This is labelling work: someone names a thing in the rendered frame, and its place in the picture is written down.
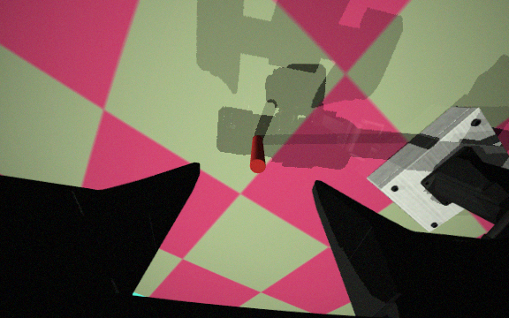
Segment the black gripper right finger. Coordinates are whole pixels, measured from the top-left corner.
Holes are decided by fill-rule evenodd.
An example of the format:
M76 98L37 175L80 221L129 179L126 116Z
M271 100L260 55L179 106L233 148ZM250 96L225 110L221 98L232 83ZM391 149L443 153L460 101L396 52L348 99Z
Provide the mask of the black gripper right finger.
M410 231L323 181L312 193L317 214L355 315L387 311L443 261L495 264L509 242Z

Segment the dark red peg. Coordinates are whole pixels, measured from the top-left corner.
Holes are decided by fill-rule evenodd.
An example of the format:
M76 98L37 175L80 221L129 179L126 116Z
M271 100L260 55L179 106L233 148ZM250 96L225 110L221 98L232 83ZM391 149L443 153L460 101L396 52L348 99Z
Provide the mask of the dark red peg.
M261 173L265 170L265 156L262 136L255 135L252 141L250 169L254 173Z

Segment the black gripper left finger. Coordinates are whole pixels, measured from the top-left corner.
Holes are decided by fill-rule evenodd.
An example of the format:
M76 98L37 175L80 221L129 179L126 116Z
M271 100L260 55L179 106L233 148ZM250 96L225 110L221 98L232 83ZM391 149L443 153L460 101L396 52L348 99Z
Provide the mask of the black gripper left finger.
M133 295L200 176L200 164L110 188L0 175L11 221L78 232L110 292Z

